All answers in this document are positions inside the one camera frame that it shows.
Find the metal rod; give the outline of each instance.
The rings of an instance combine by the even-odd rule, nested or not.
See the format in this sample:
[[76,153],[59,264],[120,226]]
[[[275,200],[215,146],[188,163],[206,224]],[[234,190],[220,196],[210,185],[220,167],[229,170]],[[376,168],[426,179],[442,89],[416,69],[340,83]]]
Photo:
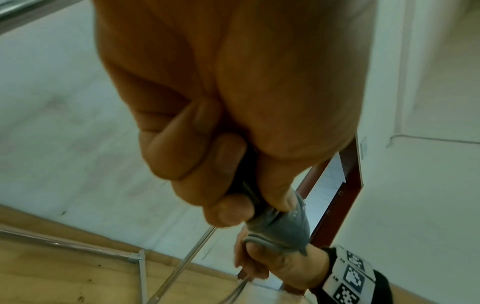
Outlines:
[[183,272],[185,267],[194,259],[202,247],[208,242],[212,235],[217,230],[217,227],[211,226],[207,232],[201,237],[195,247],[188,253],[188,255],[181,261],[180,265],[171,273],[171,275],[166,279],[165,283],[160,287],[160,289],[151,297],[150,301],[147,304],[157,304],[160,302],[162,297],[166,294],[168,289],[173,285],[177,277]]
[[6,2],[0,1],[0,18],[42,1],[45,0],[9,0]]
[[121,251],[121,250],[115,250],[115,249],[85,244],[81,242],[43,235],[43,234],[30,232],[27,230],[18,229],[18,228],[0,224],[0,236],[2,235],[16,237],[25,241],[50,245],[54,247],[72,249],[72,250],[83,251],[83,252],[90,252],[90,253],[103,255],[111,258],[122,259],[130,263],[137,263],[142,259],[142,256],[135,252],[127,252],[127,251]]
[[141,260],[138,261],[140,267],[140,288],[141,288],[141,304],[147,304],[149,301],[149,287],[147,282],[147,261],[145,251],[140,250]]

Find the white floor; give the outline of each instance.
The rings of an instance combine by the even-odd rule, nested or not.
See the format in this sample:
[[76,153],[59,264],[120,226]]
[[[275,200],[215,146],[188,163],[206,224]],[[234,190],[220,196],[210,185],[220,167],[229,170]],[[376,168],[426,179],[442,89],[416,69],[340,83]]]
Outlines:
[[[208,229],[142,161],[97,58],[89,2],[0,36],[0,101],[1,204],[179,258]],[[342,182],[337,156],[307,199],[312,231]],[[239,229],[218,231],[195,262],[237,274]]]

